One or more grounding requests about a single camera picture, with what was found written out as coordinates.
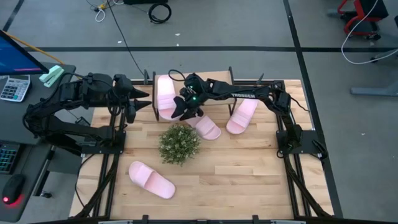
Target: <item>concrete floor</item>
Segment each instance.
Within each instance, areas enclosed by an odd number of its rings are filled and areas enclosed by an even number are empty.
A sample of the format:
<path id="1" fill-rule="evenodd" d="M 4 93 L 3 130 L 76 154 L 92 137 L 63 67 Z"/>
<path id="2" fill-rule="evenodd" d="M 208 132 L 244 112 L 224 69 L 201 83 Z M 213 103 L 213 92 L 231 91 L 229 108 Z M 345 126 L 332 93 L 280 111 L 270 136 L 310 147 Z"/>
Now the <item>concrete floor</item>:
<path id="1" fill-rule="evenodd" d="M 18 1 L 0 2 L 3 27 Z M 100 0 L 90 0 L 99 4 Z M 289 0 L 302 47 L 338 48 L 345 39 L 343 22 L 326 16 L 340 0 Z M 398 2 L 384 0 L 390 16 L 380 22 L 383 38 L 373 44 L 350 39 L 347 47 L 397 47 Z M 148 10 L 148 5 L 137 7 Z M 278 0 L 170 0 L 173 15 L 155 25 L 131 6 L 113 7 L 131 47 L 258 46 L 281 47 L 284 52 L 263 51 L 138 51 L 133 52 L 142 69 L 167 73 L 225 70 L 232 66 L 236 78 L 302 79 L 283 1 Z M 83 0 L 25 0 L 8 32 L 37 47 L 123 47 L 121 35 L 106 10 L 106 19 L 95 22 L 95 13 Z M 127 52 L 51 52 L 77 73 L 124 73 L 142 78 Z M 49 58 L 32 53 L 38 60 Z M 355 61 L 374 54 L 348 53 Z M 308 76 L 325 133 L 341 209 L 345 218 L 396 222 L 398 214 L 398 153 L 395 133 L 398 103 L 393 97 L 353 96 L 352 86 L 386 86 L 398 79 L 396 60 L 352 65 L 340 53 L 304 52 Z M 91 120 L 92 110 L 77 109 L 77 116 Z M 74 121 L 66 112 L 64 120 Z M 52 174 L 45 186 L 54 198 L 33 198 L 19 223 L 59 220 L 69 214 L 75 175 Z"/>

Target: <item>computer screen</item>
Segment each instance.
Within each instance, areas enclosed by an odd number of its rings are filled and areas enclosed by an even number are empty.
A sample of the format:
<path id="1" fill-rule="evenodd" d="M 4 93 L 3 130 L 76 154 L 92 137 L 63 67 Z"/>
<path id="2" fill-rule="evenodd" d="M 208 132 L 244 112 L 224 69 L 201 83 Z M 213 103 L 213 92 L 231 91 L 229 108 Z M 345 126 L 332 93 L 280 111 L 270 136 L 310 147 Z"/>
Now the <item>computer screen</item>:
<path id="1" fill-rule="evenodd" d="M 48 72 L 48 69 L 0 30 L 0 75 L 33 75 Z"/>

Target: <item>pink slide sandal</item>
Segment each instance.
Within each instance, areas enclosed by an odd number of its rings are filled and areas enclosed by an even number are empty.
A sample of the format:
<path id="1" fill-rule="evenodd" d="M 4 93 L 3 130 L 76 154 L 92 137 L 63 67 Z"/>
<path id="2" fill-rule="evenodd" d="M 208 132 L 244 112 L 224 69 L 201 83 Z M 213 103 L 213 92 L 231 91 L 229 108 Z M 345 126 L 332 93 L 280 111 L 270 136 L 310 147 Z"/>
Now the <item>pink slide sandal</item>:
<path id="1" fill-rule="evenodd" d="M 205 140 L 215 140 L 221 135 L 221 129 L 208 116 L 197 116 L 185 121 Z"/>
<path id="2" fill-rule="evenodd" d="M 231 134 L 242 134 L 253 117 L 257 103 L 258 100 L 244 99 L 226 124 L 226 130 Z"/>
<path id="3" fill-rule="evenodd" d="M 159 116 L 168 121 L 176 121 L 180 118 L 172 118 L 172 114 L 177 107 L 174 103 L 174 97 L 173 80 L 168 75 L 161 75 L 157 80 L 157 109 Z"/>
<path id="4" fill-rule="evenodd" d="M 172 198 L 175 193 L 173 183 L 142 162 L 133 162 L 129 175 L 133 183 L 164 199 Z"/>

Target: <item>green plant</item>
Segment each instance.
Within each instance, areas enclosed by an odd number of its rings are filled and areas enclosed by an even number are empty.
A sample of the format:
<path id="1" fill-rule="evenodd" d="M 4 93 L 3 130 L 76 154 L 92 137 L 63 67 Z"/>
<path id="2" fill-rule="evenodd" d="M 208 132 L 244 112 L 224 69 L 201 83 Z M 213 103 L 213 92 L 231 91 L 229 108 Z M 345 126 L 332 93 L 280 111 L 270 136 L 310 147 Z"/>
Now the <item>green plant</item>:
<path id="1" fill-rule="evenodd" d="M 182 164 L 199 152 L 200 138 L 197 132 L 182 124 L 174 124 L 160 135 L 159 152 L 163 163 Z"/>

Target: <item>red chair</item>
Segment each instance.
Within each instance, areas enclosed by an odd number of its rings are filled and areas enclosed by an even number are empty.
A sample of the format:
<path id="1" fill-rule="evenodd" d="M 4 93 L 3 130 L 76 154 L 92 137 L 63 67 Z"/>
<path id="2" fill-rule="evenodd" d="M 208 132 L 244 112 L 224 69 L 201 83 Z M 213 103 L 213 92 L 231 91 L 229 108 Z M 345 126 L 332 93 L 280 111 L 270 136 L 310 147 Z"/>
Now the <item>red chair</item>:
<path id="1" fill-rule="evenodd" d="M 341 9 L 347 2 L 348 0 L 343 0 L 337 11 L 341 15 L 340 18 L 346 21 L 344 32 L 349 34 L 352 28 L 369 13 L 376 0 L 354 0 L 356 11 L 342 11 Z M 386 6 L 384 5 L 383 0 L 379 0 L 372 13 L 370 13 L 370 15 L 359 26 L 357 26 L 357 28 L 355 28 L 355 31 L 352 32 L 351 35 L 366 36 L 369 40 L 380 39 L 381 36 L 378 34 L 379 27 L 376 22 L 379 22 L 387 16 L 388 12 Z"/>

